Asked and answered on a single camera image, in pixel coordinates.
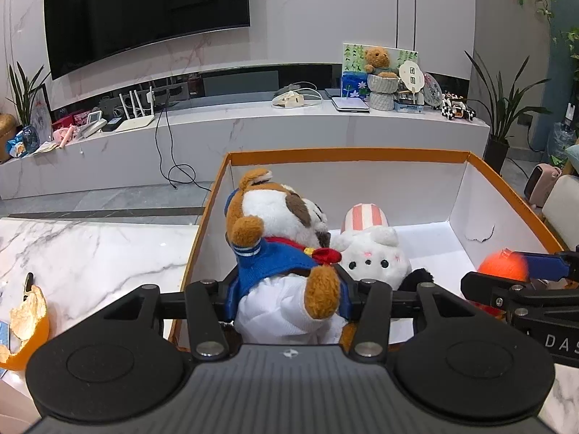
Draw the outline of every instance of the potted plant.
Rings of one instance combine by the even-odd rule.
[[[26,152],[30,154],[35,152],[40,146],[36,127],[30,124],[30,114],[34,105],[34,98],[36,98],[38,90],[42,87],[42,84],[48,78],[50,72],[42,79],[40,83],[36,84],[40,74],[44,69],[44,65],[40,67],[40,70],[37,71],[32,80],[29,80],[28,77],[24,74],[24,70],[18,62],[16,63],[16,66],[18,67],[20,78],[18,78],[17,74],[14,74],[12,65],[9,65],[8,67],[10,83],[14,93],[14,100],[11,100],[10,98],[7,98],[7,100],[16,106],[18,117],[22,123],[22,143],[24,144]]]
[[[501,72],[499,72],[497,75],[497,85],[495,86],[493,78],[486,68],[484,61],[481,59],[481,56],[475,51],[475,56],[480,60],[484,72],[481,70],[481,67],[473,59],[473,57],[468,54],[468,52],[465,52],[465,54],[467,54],[468,59],[473,64],[474,69],[477,71],[477,74],[485,84],[489,93],[490,108],[486,103],[483,103],[483,101],[478,99],[471,99],[470,101],[476,101],[482,104],[489,114],[490,137],[488,143],[486,144],[484,160],[491,168],[500,174],[509,148],[507,134],[511,128],[512,123],[515,122],[521,114],[525,114],[526,112],[551,114],[551,111],[542,106],[525,106],[519,108],[523,96],[527,91],[529,91],[529,89],[531,89],[533,86],[546,83],[549,81],[549,79],[544,78],[543,80],[536,81],[535,83],[532,83],[523,89],[515,89],[517,80],[529,62],[529,57],[527,57],[525,62],[523,62],[523,65],[520,67],[519,72],[516,74],[514,81],[512,82],[511,91],[505,93]]]

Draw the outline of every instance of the notebook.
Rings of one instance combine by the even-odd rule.
[[[368,105],[360,98],[332,98],[332,103],[340,112],[370,112]]]

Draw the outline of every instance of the plush paw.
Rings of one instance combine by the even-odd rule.
[[[327,265],[313,268],[303,298],[312,318],[322,320],[334,315],[340,303],[340,280],[334,268]]]
[[[344,349],[346,352],[348,352],[352,346],[352,341],[354,341],[354,335],[356,334],[357,329],[357,323],[348,323],[344,326],[344,328],[342,328],[340,346],[342,346],[342,349]]]
[[[393,72],[380,72],[378,76],[380,78],[396,78],[396,74]]]
[[[249,215],[236,220],[229,241],[235,246],[254,246],[263,235],[263,220]]]

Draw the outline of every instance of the orange peel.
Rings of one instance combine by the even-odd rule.
[[[17,309],[10,310],[10,329],[20,339],[20,349],[11,353],[0,344],[0,369],[24,370],[34,351],[48,340],[50,324],[44,295],[35,285],[26,295]]]

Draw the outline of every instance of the green leaves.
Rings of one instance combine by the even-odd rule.
[[[18,74],[15,75],[12,65],[8,66],[10,84],[12,85],[12,91],[14,92],[14,98],[16,98],[16,100],[13,101],[10,98],[7,98],[7,100],[16,106],[20,122],[22,122],[23,126],[27,126],[30,124],[30,114],[32,112],[36,94],[48,78],[48,75],[50,75],[50,72],[48,72],[42,81],[36,85],[40,74],[44,70],[44,65],[36,72],[32,81],[28,80],[28,77],[24,74],[24,70],[18,62],[16,63],[16,67],[18,68]]]
[[[506,97],[504,93],[504,84],[503,84],[503,75],[499,72],[496,76],[498,91],[494,87],[494,83],[490,76],[490,73],[483,62],[481,56],[475,52],[476,57],[480,60],[481,65],[486,73],[483,72],[479,64],[471,57],[468,53],[468,59],[474,66],[479,77],[482,79],[483,83],[486,86],[487,92],[489,94],[490,99],[490,109],[481,101],[481,104],[485,107],[487,112],[490,115],[490,133],[495,137],[497,140],[505,140],[507,137],[507,133],[511,128],[511,125],[515,120],[521,115],[525,114],[526,112],[537,112],[538,114],[551,114],[551,112],[542,106],[526,106],[521,109],[519,108],[520,102],[523,99],[523,96],[529,89],[533,88],[534,86],[546,83],[549,81],[548,78],[544,78],[542,80],[536,81],[535,83],[531,83],[529,86],[525,86],[523,89],[515,88],[516,82],[519,80],[522,73],[525,71],[527,64],[529,63],[529,57],[525,59],[523,65],[520,66],[519,71],[517,72],[514,81],[511,85],[511,91]]]

